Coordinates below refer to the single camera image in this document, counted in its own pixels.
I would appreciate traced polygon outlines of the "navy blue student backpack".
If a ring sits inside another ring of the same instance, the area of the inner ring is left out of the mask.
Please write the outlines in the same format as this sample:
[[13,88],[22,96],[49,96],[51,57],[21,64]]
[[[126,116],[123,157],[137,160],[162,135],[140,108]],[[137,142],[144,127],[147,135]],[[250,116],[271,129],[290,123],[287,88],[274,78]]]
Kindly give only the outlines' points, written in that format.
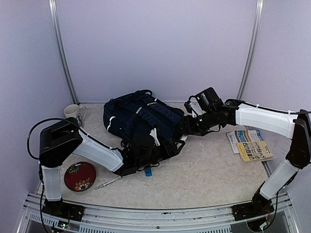
[[106,130],[121,138],[122,168],[134,170],[169,159],[162,157],[161,145],[155,145],[150,131],[157,129],[160,143],[180,140],[183,134],[178,132],[178,126],[182,117],[183,110],[160,101],[148,89],[111,99],[103,111]]

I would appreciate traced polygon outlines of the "grey white book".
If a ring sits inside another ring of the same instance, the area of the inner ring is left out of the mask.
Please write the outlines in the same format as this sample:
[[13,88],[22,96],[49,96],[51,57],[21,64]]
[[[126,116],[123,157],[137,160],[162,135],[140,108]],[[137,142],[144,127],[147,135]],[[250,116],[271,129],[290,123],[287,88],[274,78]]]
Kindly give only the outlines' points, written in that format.
[[188,138],[188,135],[182,135],[181,137],[180,137],[180,140],[182,140],[182,141],[186,141],[187,140],[187,138]]

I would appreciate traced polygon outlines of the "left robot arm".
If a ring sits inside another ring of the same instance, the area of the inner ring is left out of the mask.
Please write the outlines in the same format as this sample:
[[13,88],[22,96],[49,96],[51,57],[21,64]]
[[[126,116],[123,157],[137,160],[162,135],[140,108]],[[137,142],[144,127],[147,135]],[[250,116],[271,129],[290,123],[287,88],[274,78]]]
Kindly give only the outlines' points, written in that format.
[[84,206],[64,202],[61,193],[60,168],[71,155],[87,158],[119,177],[159,166],[163,160],[178,155],[187,136],[181,134],[164,141],[159,128],[132,141],[124,149],[109,147],[82,129],[76,119],[53,118],[55,123],[44,128],[39,137],[39,177],[43,184],[40,212],[68,220],[81,221]]

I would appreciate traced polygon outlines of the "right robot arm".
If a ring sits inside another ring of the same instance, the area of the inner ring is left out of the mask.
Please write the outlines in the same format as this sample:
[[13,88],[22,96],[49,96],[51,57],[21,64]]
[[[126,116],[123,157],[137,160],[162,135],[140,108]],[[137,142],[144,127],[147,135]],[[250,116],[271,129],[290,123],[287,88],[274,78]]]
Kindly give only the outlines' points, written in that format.
[[223,102],[212,87],[195,98],[203,114],[184,116],[179,129],[183,134],[204,136],[214,126],[241,125],[277,133],[291,139],[284,161],[255,192],[250,202],[232,206],[235,220],[244,220],[276,210],[271,199],[311,162],[311,121],[309,112],[281,111],[255,106],[242,100]]

